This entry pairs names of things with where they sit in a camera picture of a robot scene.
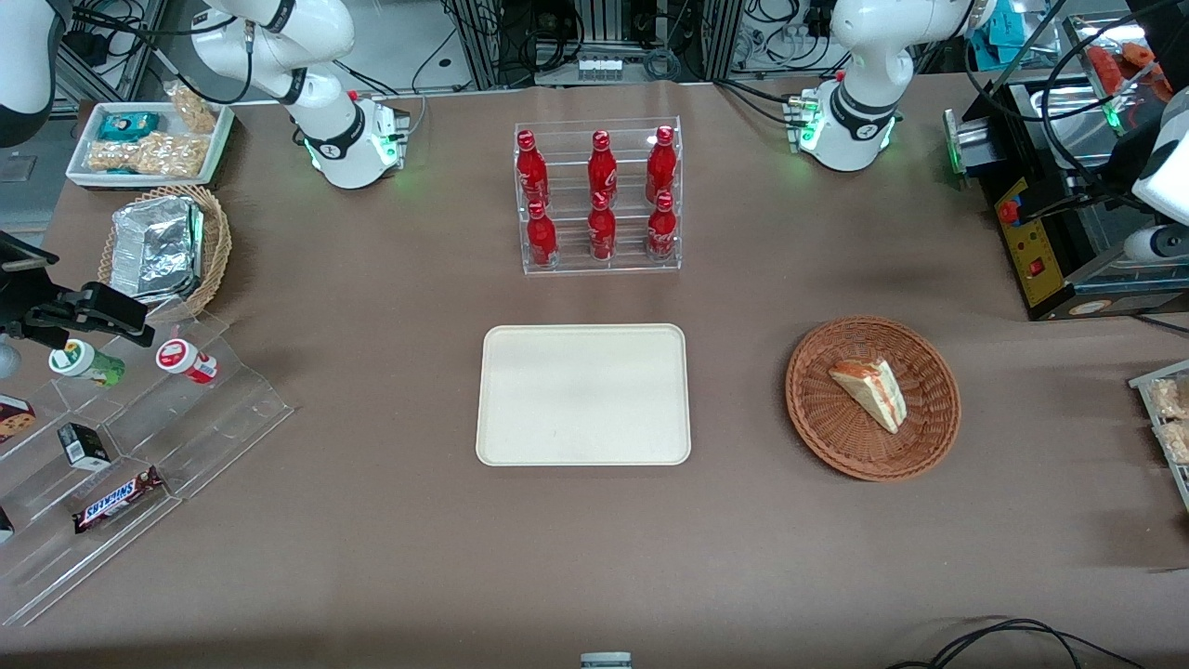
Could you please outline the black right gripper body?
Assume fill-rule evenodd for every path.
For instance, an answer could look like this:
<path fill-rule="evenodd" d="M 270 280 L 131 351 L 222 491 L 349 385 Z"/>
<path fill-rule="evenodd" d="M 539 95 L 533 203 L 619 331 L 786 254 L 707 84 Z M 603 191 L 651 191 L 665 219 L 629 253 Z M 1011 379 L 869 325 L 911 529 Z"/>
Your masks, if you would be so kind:
<path fill-rule="evenodd" d="M 71 332 L 93 332 L 94 323 L 54 284 L 48 267 L 59 255 L 1 233 L 1 326 L 4 335 L 43 347 L 63 347 Z"/>

